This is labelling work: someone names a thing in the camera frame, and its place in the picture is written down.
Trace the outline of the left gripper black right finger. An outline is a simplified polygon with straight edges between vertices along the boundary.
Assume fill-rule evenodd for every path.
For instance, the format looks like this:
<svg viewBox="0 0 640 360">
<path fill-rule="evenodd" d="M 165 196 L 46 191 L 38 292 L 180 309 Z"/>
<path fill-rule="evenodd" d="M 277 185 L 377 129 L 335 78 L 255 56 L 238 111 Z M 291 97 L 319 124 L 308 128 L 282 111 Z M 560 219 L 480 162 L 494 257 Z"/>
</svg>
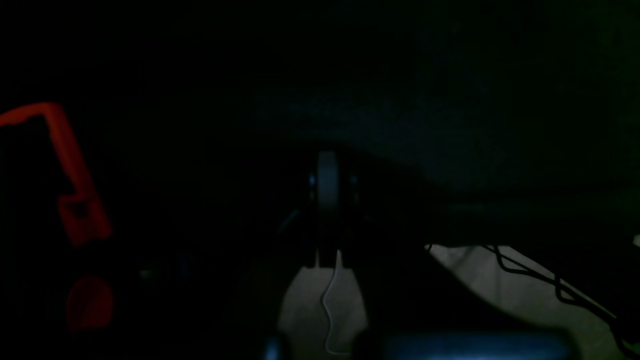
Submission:
<svg viewBox="0 0 640 360">
<path fill-rule="evenodd" d="M 554 328 L 368 329 L 354 360 L 574 360 L 576 344 Z"/>
</svg>

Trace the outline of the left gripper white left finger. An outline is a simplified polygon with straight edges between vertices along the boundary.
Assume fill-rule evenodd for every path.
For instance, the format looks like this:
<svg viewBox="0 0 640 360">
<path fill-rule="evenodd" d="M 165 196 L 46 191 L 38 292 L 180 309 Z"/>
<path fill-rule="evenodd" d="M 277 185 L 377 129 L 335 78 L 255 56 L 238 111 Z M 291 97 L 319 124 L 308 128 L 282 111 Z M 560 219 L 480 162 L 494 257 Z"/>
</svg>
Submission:
<svg viewBox="0 0 640 360">
<path fill-rule="evenodd" d="M 354 162 L 333 150 L 317 154 L 310 174 L 315 248 L 321 268 L 340 268 L 347 262 L 361 220 L 361 176 Z"/>
</svg>

